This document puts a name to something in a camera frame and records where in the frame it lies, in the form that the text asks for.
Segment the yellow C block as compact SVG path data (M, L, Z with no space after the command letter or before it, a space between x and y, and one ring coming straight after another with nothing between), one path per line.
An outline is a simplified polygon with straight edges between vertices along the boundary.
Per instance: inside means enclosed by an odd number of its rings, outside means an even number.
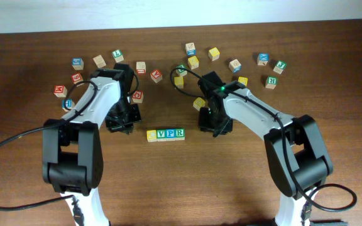
M156 130L148 130L146 132L146 138L148 142L157 142Z

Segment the green V block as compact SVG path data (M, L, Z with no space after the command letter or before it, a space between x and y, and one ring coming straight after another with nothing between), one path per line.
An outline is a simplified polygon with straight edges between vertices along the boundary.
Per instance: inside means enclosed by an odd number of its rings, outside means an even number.
M156 130L156 138L158 142L166 141L166 130L165 129L157 129Z

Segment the blue P block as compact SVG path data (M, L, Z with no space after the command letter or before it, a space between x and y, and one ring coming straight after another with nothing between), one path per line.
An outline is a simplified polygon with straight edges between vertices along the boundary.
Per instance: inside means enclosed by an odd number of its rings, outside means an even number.
M166 132L166 134L165 134L166 141L174 141L175 140L175 138L176 138L176 135L175 135L176 130L175 129L167 129L165 132Z

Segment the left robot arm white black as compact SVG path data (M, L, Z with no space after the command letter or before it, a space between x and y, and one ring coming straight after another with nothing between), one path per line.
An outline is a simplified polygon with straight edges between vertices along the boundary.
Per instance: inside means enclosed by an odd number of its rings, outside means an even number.
M104 167L99 128L130 134L141 121L129 97L135 76L123 63L97 69L73 109L44 123L43 179L65 199L76 225L110 225L98 190Z

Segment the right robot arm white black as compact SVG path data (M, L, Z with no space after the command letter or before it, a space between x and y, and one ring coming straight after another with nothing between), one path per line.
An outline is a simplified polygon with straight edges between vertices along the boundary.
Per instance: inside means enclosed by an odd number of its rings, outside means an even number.
M239 121L265 143L268 166L279 189L280 206L270 225L313 225L314 201L325 188L333 165L315 120L284 114L256 98L243 84L224 83L216 72L197 82L208 106L199 113L199 128L214 137Z

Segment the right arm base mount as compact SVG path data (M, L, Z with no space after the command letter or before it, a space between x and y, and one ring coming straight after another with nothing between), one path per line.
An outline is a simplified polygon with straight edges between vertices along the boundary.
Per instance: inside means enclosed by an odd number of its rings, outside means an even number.
M348 222L343 221L316 221L310 222L310 226L348 226Z

